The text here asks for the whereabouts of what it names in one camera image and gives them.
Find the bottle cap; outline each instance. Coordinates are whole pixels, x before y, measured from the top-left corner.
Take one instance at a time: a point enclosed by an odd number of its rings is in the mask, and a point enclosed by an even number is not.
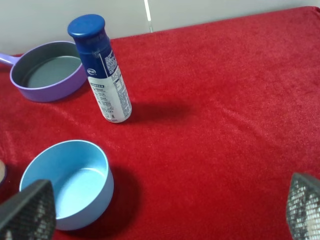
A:
[[[92,54],[111,49],[110,39],[105,31],[106,22],[97,14],[79,16],[70,22],[67,31],[73,37],[81,54]]]
[[[105,29],[105,19],[97,14],[79,16],[70,22],[68,34],[74,39],[93,37]]]

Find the white wall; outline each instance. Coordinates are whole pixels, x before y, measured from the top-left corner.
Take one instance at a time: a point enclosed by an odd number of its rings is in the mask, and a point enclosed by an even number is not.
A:
[[[293,7],[320,7],[320,0],[148,2],[154,31]],[[111,38],[150,31],[144,0],[3,0],[0,5],[0,52],[20,54],[47,42],[72,41],[67,34],[70,21],[91,13],[104,17]]]
[[[154,31],[274,10],[315,6],[319,2],[320,0],[148,0]]]
[[[150,31],[144,0],[2,0],[0,52],[19,54],[51,41],[72,41],[68,24],[99,14],[111,38]]]

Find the bowl rim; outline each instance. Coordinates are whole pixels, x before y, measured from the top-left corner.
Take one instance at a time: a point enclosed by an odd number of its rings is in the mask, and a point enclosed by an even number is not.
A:
[[[73,139],[73,140],[66,140],[66,141],[61,141],[61,142],[58,142],[54,145],[51,145],[49,147],[47,147],[45,150],[43,150],[42,152],[40,152],[36,157],[34,157],[34,159],[28,164],[28,166],[26,167],[26,169],[24,170],[23,174],[22,174],[22,177],[20,179],[20,183],[19,183],[19,192],[21,192],[21,188],[22,188],[22,182],[23,182],[23,179],[25,178],[25,175],[28,171],[28,169],[30,168],[30,166],[33,164],[33,162],[40,156],[42,155],[44,152],[46,152],[47,150],[51,149],[51,148],[54,148],[58,145],[62,145],[62,144],[66,144],[66,143],[71,143],[71,142],[82,142],[82,143],[87,143],[87,144],[91,144],[93,145],[94,147],[96,147],[103,155],[104,157],[104,160],[105,160],[105,163],[106,163],[106,176],[105,176],[105,181],[104,181],[104,184],[103,186],[101,187],[101,189],[99,189],[99,193],[92,199],[92,201],[90,203],[88,203],[86,206],[84,206],[83,208],[79,209],[77,212],[73,213],[73,214],[70,214],[70,215],[66,215],[66,216],[56,216],[56,220],[62,220],[62,219],[66,219],[66,218],[70,218],[74,215],[76,215],[77,213],[83,211],[85,208],[87,208],[89,205],[91,205],[95,200],[96,198],[99,196],[99,194],[101,193],[101,191],[104,189],[106,183],[107,183],[107,180],[108,180],[108,176],[110,174],[110,166],[109,166],[109,162],[108,162],[108,158],[107,158],[107,155],[105,154],[105,152],[102,150],[101,147],[99,147],[97,144],[91,142],[91,141],[87,141],[87,140],[81,140],[81,139]]]

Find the blue bottle cap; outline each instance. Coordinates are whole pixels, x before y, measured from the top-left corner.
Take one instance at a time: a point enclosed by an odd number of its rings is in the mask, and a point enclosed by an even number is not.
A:
[[[79,16],[70,22],[68,34],[74,39],[90,38],[104,30],[105,19],[97,14],[87,14]]]

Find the bottle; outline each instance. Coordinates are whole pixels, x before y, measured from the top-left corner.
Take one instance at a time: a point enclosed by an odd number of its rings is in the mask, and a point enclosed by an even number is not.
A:
[[[112,123],[121,123],[130,117],[132,106],[105,25],[102,16],[87,14],[74,19],[67,32],[75,42],[102,115]]]

